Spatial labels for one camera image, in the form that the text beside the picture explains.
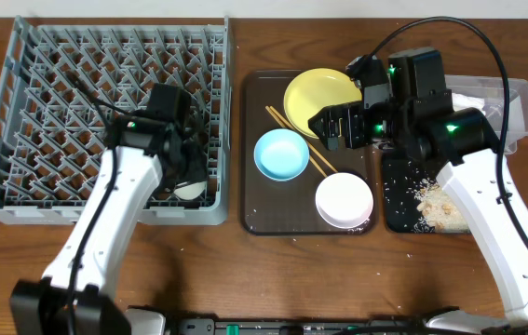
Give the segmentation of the small white cup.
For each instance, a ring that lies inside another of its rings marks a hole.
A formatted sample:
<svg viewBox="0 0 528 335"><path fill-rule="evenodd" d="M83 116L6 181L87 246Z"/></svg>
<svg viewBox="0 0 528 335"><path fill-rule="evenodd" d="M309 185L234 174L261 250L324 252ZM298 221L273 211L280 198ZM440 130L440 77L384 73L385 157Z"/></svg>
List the small white cup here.
<svg viewBox="0 0 528 335"><path fill-rule="evenodd" d="M194 200L204 193L206 186L205 181L178 184L173 193L181 200Z"/></svg>

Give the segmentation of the light blue bowl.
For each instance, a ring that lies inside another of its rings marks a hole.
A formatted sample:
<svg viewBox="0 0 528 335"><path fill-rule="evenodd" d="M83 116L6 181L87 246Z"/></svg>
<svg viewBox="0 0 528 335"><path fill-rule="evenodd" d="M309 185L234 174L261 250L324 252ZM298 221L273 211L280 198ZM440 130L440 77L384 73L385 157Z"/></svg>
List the light blue bowl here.
<svg viewBox="0 0 528 335"><path fill-rule="evenodd" d="M305 171L310 153L295 131L277 128L263 134L253 149L258 170L272 181L290 181Z"/></svg>

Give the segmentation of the white bowl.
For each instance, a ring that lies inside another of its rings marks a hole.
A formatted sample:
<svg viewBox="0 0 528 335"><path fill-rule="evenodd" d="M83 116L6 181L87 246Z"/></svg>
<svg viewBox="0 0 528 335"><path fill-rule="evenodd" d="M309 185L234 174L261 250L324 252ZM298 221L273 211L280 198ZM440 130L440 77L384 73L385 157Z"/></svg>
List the white bowl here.
<svg viewBox="0 0 528 335"><path fill-rule="evenodd" d="M339 229L361 226L372 215L374 200L367 182L346 172L331 174L319 185L315 193L315 206L319 216Z"/></svg>

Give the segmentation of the white napkin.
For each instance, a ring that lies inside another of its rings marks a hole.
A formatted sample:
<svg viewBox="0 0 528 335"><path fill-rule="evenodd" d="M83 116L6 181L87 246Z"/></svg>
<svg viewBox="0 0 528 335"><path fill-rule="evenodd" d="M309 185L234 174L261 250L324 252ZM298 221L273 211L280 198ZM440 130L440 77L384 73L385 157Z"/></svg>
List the white napkin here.
<svg viewBox="0 0 528 335"><path fill-rule="evenodd" d="M485 99L469 97L463 94L452 93L453 108L456 112L467 108L475 108L483 113Z"/></svg>

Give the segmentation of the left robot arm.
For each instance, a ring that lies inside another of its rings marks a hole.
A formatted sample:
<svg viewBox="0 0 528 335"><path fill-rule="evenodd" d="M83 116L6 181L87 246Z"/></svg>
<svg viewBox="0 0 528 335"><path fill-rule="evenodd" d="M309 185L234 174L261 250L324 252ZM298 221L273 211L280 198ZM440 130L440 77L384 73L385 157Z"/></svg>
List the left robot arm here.
<svg viewBox="0 0 528 335"><path fill-rule="evenodd" d="M19 334L163 334L166 318L121 311L116 284L129 240L153 193L183 200L208 182L207 157L189 126L192 97L156 84L146 108L107 126L98 179L65 245L37 282L19 281L9 305Z"/></svg>

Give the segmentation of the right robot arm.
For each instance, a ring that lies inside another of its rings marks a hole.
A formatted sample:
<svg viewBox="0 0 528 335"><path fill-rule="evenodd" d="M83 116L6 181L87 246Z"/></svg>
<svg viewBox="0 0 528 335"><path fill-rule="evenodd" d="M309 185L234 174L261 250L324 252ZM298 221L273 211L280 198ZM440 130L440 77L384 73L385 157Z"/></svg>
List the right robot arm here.
<svg viewBox="0 0 528 335"><path fill-rule="evenodd" d="M388 63L353 60L348 76L362 98L321 109L308 121L324 147L389 144L413 161L437 161L436 177L467 221L497 284L505 308L501 326L472 323L453 309L411 333L528 334L528 208L498 149L495 134L476 108L456 111L441 54L432 47L394 53Z"/></svg>

